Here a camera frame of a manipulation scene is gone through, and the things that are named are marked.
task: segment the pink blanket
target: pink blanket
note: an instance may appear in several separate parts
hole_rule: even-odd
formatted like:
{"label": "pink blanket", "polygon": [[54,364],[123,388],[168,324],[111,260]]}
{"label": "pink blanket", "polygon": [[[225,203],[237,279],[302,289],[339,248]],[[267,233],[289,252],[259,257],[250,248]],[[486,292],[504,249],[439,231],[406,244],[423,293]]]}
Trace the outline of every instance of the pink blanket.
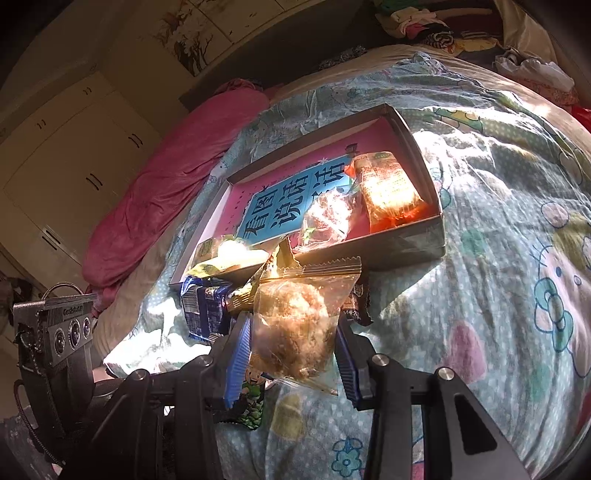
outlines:
{"label": "pink blanket", "polygon": [[198,194],[240,130],[269,108],[265,94],[249,82],[237,87],[211,97],[169,133],[96,227],[82,274],[101,296],[98,312],[113,302],[121,282]]}

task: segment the snack in clear bag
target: snack in clear bag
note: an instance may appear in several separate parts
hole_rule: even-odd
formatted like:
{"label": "snack in clear bag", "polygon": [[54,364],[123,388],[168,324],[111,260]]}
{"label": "snack in clear bag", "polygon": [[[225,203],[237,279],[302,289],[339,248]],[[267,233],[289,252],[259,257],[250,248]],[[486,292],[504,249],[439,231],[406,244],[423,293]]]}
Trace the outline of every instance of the snack in clear bag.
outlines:
{"label": "snack in clear bag", "polygon": [[336,394],[336,326],[360,274],[359,257],[264,272],[254,302],[251,365]]}
{"label": "snack in clear bag", "polygon": [[391,152],[356,156],[345,173],[357,180],[369,216],[370,233],[423,218],[429,205]]}
{"label": "snack in clear bag", "polygon": [[331,189],[318,195],[306,210],[297,252],[307,252],[344,241],[350,231],[355,195]]}

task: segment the cardboard box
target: cardboard box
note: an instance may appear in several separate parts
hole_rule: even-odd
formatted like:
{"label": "cardboard box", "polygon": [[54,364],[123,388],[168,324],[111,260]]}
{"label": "cardboard box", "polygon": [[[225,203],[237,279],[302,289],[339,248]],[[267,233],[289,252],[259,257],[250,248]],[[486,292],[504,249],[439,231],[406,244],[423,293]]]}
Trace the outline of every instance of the cardboard box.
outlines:
{"label": "cardboard box", "polygon": [[[357,154],[392,152],[420,196],[434,206],[437,214],[378,233],[369,234],[367,230],[355,238],[351,238],[350,234],[342,243],[297,254],[296,259],[302,264],[315,264],[360,256],[364,269],[375,271],[442,257],[446,251],[446,239],[439,194],[404,120],[394,108],[379,105],[304,135],[230,176],[199,222],[170,285],[179,286],[184,281],[187,271],[193,266],[199,244],[213,236],[236,232],[252,197],[248,186],[256,186],[258,180],[268,178],[271,172],[275,172],[274,178],[286,179],[322,159],[343,155],[352,144],[357,144]],[[258,244],[257,248],[271,251],[276,244],[277,240],[271,239]],[[217,277],[243,284],[258,267],[240,268]]]}

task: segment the light blue bed sheet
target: light blue bed sheet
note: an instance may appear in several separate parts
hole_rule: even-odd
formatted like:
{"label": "light blue bed sheet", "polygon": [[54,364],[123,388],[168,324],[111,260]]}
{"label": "light blue bed sheet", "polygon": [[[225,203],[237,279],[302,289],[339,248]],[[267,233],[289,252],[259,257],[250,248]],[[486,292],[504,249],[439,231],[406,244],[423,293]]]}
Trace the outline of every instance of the light blue bed sheet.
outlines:
{"label": "light blue bed sheet", "polygon": [[[412,130],[439,190],[447,254],[370,276],[365,329],[403,365],[456,370],[533,477],[586,431],[591,368],[591,164],[512,94],[484,88],[426,54],[286,99],[245,128],[192,205],[134,331],[107,357],[120,375],[179,368],[209,348],[189,337],[168,282],[222,181],[316,128],[381,103]],[[263,425],[221,424],[227,479],[361,479],[371,412],[278,385]],[[422,475],[415,412],[414,476]]]}

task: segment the open box lid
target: open box lid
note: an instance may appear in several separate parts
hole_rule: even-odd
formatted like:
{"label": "open box lid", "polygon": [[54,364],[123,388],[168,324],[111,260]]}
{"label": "open box lid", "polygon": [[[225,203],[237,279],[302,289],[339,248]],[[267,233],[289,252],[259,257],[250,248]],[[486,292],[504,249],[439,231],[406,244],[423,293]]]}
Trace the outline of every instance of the open box lid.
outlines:
{"label": "open box lid", "polygon": [[[192,267],[196,247],[216,234],[216,229],[219,234],[220,223],[228,221],[226,207],[233,188],[251,182],[278,168],[282,168],[282,171],[297,168],[297,160],[306,155],[318,152],[318,158],[323,158],[322,152],[335,145],[341,145],[341,152],[344,152],[346,145],[354,143],[355,139],[364,135],[368,129],[374,130],[376,148],[367,152],[361,151],[361,153],[391,151],[421,198],[425,202],[437,206],[437,215],[386,231],[348,239],[327,248],[297,254],[296,258],[302,264],[310,264],[361,256],[363,266],[367,270],[388,270],[397,266],[440,258],[445,253],[445,234],[439,194],[435,189],[421,151],[406,123],[394,108],[383,104],[355,113],[306,134],[231,175],[220,188],[210,208],[197,225],[171,278],[170,285],[178,286],[184,281],[187,271]],[[300,168],[304,170],[307,167],[308,165],[303,165]],[[240,212],[240,218],[237,224],[242,220],[242,209],[238,209],[238,212]],[[258,244],[258,248],[268,248],[268,251],[271,251],[276,243],[277,240],[265,241]],[[235,284],[241,284],[248,280],[259,266],[240,268],[216,276]]]}

